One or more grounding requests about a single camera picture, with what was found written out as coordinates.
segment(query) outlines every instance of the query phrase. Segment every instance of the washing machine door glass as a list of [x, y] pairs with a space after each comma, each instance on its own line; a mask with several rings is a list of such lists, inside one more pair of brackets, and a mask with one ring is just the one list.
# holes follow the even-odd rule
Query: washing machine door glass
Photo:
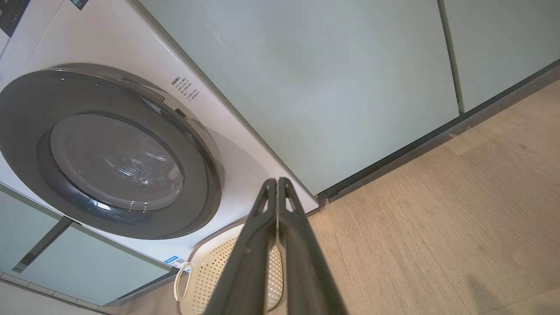
[[213, 218], [219, 158], [197, 130], [161, 98], [83, 72], [29, 73], [0, 92], [0, 150], [17, 176], [79, 223], [130, 238]]
[[50, 148], [64, 175], [107, 205], [159, 210], [172, 204], [183, 188], [171, 153], [152, 136], [115, 118], [64, 118], [51, 132]]

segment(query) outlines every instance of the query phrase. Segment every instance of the light brown floor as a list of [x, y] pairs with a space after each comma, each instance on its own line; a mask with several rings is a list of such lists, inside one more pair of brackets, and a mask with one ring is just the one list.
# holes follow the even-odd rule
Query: light brown floor
[[560, 314], [560, 81], [310, 222], [350, 314]]

